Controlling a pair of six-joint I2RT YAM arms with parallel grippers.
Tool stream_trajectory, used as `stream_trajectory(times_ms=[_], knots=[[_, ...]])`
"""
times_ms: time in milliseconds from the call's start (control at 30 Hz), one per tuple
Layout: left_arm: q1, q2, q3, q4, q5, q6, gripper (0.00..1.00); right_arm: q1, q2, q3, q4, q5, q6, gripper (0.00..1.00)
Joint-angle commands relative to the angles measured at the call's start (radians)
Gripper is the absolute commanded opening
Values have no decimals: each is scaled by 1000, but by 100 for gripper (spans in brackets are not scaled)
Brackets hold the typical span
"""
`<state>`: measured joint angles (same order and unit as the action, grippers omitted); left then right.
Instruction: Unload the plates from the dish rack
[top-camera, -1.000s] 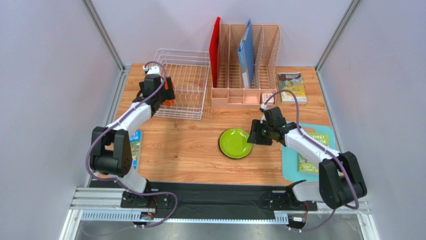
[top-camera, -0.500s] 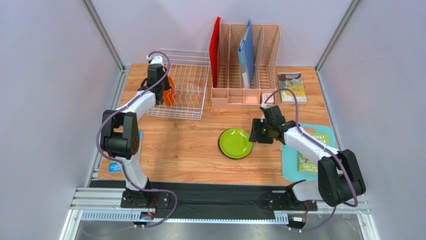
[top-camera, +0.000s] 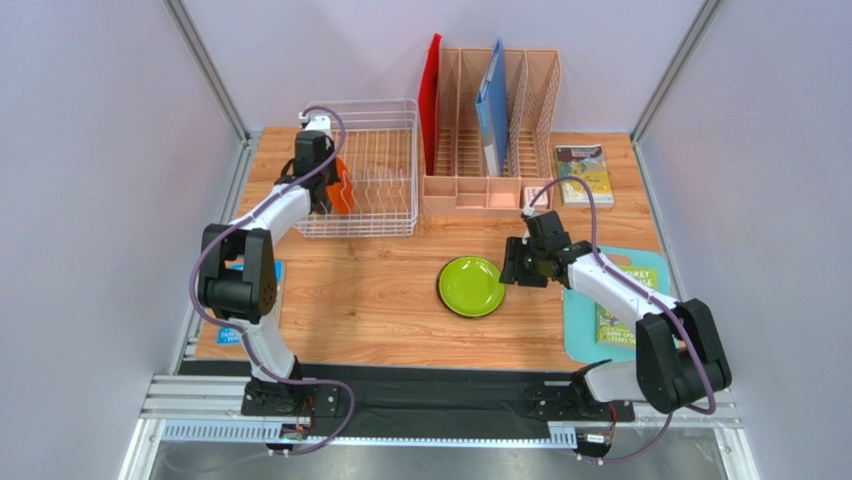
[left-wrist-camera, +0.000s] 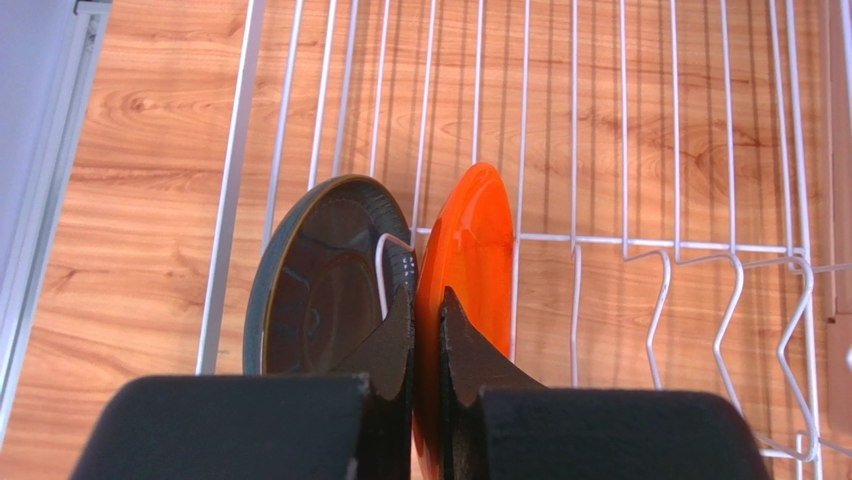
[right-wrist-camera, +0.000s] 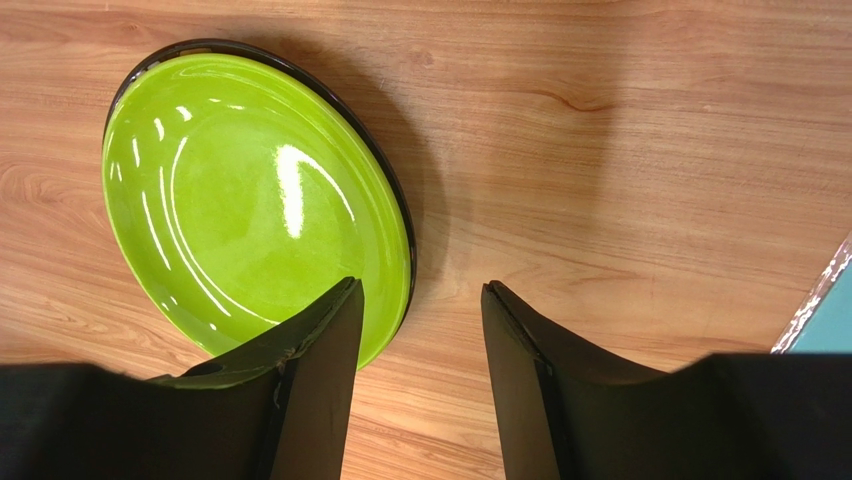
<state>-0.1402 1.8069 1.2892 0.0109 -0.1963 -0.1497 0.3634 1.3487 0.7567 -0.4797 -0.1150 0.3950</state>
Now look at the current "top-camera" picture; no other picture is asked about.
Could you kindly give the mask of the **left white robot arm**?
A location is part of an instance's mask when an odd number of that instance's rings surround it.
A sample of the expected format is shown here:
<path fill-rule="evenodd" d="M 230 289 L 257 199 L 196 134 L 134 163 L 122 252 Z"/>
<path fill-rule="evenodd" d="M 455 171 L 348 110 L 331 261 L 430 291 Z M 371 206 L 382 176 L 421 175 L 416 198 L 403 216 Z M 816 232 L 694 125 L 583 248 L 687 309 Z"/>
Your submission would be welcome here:
<path fill-rule="evenodd" d="M 271 316 L 283 275 L 274 246 L 326 200 L 327 186 L 338 179 L 336 154 L 329 130 L 304 128 L 269 194 L 243 216 L 203 230 L 191 301 L 205 320 L 232 329 L 249 355 L 252 373 L 241 408 L 246 416 L 294 415 L 306 402 L 309 384 Z"/>

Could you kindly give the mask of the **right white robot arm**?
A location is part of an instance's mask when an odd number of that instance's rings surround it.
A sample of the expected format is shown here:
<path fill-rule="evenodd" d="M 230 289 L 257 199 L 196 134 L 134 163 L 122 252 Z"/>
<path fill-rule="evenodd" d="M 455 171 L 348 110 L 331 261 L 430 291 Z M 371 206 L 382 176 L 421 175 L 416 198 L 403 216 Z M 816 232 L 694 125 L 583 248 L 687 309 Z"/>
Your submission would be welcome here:
<path fill-rule="evenodd" d="M 709 307 L 664 295 L 619 269 L 595 243 L 572 241 L 555 212 L 526 207 L 521 217 L 526 233 L 507 239 L 501 283 L 558 283 L 610 312 L 636 338 L 634 360 L 599 361 L 573 373 L 578 396 L 590 405 L 636 401 L 662 414 L 713 414 L 715 395 L 732 374 Z"/>

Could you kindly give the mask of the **orange plate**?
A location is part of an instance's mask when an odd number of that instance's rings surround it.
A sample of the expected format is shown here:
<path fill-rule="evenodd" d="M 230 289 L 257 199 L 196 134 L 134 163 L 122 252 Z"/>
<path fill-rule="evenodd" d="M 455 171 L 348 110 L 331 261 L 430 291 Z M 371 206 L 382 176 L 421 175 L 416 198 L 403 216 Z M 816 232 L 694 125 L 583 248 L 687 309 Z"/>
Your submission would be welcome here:
<path fill-rule="evenodd" d="M 341 158 L 335 159 L 337 181 L 329 182 L 327 193 L 333 209 L 341 215 L 349 215 L 355 207 L 354 184 Z"/>

